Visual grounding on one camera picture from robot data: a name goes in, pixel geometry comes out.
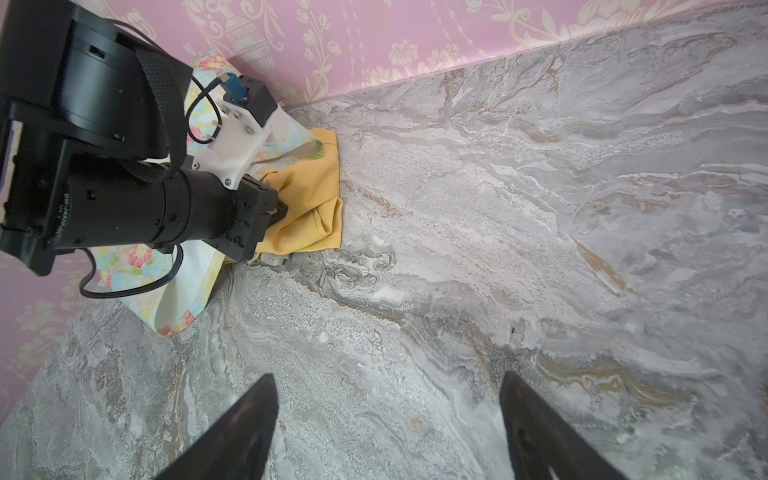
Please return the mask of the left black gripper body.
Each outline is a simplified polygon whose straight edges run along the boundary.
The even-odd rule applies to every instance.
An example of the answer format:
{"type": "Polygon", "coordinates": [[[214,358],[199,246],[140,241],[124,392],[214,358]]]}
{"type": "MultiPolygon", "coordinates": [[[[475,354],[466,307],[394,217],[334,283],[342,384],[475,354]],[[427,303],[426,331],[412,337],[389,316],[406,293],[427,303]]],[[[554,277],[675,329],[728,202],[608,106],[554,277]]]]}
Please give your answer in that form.
{"type": "Polygon", "coordinates": [[[254,179],[242,179],[238,189],[229,194],[226,229],[206,243],[235,262],[250,261],[268,228],[287,213],[288,206],[275,189],[254,179]]]}

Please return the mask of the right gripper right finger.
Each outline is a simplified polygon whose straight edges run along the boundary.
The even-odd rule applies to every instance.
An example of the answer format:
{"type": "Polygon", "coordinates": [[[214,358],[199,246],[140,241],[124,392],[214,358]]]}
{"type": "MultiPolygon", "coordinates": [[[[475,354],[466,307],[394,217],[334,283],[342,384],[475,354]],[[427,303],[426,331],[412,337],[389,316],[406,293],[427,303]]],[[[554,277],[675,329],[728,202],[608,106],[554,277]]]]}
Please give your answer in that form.
{"type": "Polygon", "coordinates": [[[517,373],[505,373],[499,402],[517,479],[625,477],[517,373]]]}

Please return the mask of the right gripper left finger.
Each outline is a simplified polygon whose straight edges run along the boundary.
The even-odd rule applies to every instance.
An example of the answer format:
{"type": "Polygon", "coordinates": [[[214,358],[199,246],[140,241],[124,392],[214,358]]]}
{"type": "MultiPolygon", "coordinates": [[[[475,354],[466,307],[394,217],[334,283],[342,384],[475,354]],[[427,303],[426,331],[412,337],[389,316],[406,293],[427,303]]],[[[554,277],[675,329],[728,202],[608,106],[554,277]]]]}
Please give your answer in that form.
{"type": "Polygon", "coordinates": [[[265,374],[158,477],[262,478],[278,412],[278,391],[274,376],[265,374]]]}

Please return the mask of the yellow cloth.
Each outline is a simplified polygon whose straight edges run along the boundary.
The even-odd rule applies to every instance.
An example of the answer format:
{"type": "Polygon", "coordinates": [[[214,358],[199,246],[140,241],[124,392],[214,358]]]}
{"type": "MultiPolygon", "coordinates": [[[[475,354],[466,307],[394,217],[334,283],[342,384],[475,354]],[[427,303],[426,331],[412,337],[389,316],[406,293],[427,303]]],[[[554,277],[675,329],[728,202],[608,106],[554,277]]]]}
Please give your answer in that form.
{"type": "Polygon", "coordinates": [[[322,143],[319,153],[292,162],[256,163],[248,174],[277,191],[287,206],[285,217],[267,229],[255,255],[287,256],[297,252],[338,249],[342,245],[343,200],[336,133],[311,131],[322,143]]]}

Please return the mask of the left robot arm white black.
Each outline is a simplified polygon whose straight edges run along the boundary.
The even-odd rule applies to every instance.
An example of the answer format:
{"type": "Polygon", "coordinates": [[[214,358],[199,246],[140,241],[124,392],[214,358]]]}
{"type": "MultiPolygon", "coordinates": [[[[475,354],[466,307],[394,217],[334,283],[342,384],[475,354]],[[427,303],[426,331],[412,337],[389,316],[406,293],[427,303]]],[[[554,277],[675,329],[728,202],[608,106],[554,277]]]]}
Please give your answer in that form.
{"type": "Polygon", "coordinates": [[[70,1],[11,1],[1,27],[1,249],[39,276],[78,249],[200,240],[247,261],[288,212],[249,167],[275,130],[266,85],[213,80],[213,136],[189,154],[191,68],[70,1]]]}

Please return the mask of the floral patterned cloth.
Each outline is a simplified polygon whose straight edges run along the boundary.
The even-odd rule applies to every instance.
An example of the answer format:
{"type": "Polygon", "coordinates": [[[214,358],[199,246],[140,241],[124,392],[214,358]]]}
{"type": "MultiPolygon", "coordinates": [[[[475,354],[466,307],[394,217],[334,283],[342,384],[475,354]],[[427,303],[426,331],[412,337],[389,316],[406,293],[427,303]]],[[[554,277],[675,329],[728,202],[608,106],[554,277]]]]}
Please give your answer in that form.
{"type": "MultiPolygon", "coordinates": [[[[88,250],[91,269],[79,284],[83,297],[121,300],[161,336],[185,330],[206,306],[221,268],[238,263],[206,243],[226,229],[233,190],[192,165],[193,155],[218,134],[216,104],[224,95],[214,85],[219,70],[244,76],[218,53],[209,53],[194,64],[193,86],[185,104],[192,156],[188,166],[158,187],[164,200],[162,230],[147,243],[131,238],[88,250]]],[[[256,163],[292,162],[321,151],[322,143],[312,130],[279,104],[270,119],[273,130],[248,170],[256,163]]],[[[242,179],[254,179],[248,170],[242,179]]],[[[276,264],[288,256],[254,254],[252,260],[276,264]]]]}

